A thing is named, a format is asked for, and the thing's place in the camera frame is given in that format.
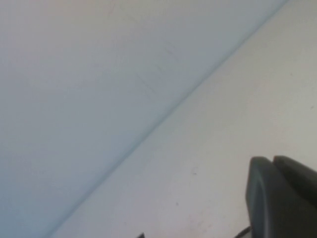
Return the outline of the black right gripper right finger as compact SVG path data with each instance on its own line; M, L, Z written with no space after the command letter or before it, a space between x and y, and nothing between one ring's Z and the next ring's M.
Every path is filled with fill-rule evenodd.
M289 227L292 238L317 236L317 172L286 156L275 156L273 164L290 186L294 203L289 209Z

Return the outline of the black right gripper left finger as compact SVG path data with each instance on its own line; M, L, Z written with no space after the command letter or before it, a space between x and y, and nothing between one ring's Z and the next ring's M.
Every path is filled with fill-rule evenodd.
M289 194L285 178L269 159L250 160L246 204L253 238L285 238L290 234Z

